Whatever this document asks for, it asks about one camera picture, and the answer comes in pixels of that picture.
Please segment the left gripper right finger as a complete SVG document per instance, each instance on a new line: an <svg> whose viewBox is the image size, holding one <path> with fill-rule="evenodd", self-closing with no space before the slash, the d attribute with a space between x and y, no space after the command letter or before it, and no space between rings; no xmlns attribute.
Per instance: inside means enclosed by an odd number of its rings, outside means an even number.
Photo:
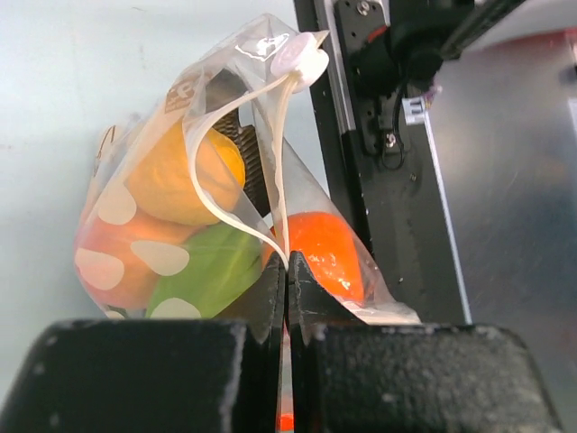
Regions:
<svg viewBox="0 0 577 433"><path fill-rule="evenodd" d="M288 266L298 432L558 432L523 341L487 325L367 325L305 257Z"/></svg>

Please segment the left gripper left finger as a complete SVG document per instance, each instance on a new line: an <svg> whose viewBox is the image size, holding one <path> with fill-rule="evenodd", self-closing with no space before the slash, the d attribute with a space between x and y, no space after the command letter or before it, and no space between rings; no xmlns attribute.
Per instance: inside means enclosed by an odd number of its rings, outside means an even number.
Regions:
<svg viewBox="0 0 577 433"><path fill-rule="evenodd" d="M277 255L213 319L76 319L34 341L4 432L273 432L286 273Z"/></svg>

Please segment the green star fruit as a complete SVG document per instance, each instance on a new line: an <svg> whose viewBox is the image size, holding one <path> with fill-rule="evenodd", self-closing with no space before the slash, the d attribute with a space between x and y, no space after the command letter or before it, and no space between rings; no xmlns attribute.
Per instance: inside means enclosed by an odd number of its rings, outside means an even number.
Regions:
<svg viewBox="0 0 577 433"><path fill-rule="evenodd" d="M229 225L213 225L191 236L185 249L188 264L158 280L148 318L213 318L261 275L261 243Z"/></svg>

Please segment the orange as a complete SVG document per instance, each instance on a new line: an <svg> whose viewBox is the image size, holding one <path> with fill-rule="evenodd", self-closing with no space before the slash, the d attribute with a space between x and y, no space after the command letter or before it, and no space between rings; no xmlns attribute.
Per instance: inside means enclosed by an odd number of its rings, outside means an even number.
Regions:
<svg viewBox="0 0 577 433"><path fill-rule="evenodd" d="M336 297L362 301L362 271L353 231L341 217L301 212L288 217L289 244L301 252L316 281Z"/></svg>

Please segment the peach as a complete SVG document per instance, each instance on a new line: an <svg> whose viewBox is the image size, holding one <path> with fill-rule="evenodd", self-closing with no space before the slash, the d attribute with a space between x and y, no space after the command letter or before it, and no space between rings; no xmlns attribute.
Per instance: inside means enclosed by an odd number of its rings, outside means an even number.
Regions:
<svg viewBox="0 0 577 433"><path fill-rule="evenodd" d="M195 233L138 210L128 223L113 225L95 217L81 227L74 264L87 293L98 304L120 309L147 306L159 275L131 249L136 241L181 244Z"/></svg>

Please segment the clear zip top bag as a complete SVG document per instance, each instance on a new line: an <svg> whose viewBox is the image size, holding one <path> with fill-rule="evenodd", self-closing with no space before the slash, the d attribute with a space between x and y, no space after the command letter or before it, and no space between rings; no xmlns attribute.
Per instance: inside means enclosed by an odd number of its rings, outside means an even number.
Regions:
<svg viewBox="0 0 577 433"><path fill-rule="evenodd" d="M74 244L112 319L257 318L305 279L370 325L416 324L284 135L291 97L325 72L326 32L264 14L183 70L148 116L100 144Z"/></svg>

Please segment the grey toy fish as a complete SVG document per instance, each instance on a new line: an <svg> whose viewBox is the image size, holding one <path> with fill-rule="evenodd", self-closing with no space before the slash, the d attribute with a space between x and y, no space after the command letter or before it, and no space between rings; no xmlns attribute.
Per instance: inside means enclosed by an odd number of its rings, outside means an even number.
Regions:
<svg viewBox="0 0 577 433"><path fill-rule="evenodd" d="M228 104L248 91L243 80L230 71L222 69L206 85L206 110L212 111ZM255 127L252 124L241 125L239 109L224 115L215 123L217 132L233 141L243 159L245 182L243 192L255 206L258 213L265 217L270 213L265 179L261 166L261 155Z"/></svg>

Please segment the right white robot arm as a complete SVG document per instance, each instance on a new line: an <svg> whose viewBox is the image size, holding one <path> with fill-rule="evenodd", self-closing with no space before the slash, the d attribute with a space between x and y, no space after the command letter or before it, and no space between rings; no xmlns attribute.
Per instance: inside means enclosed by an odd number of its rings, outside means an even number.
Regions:
<svg viewBox="0 0 577 433"><path fill-rule="evenodd" d="M353 121L364 152L389 170L406 157L410 90L428 94L443 64L519 8L519 1L338 1L334 5Z"/></svg>

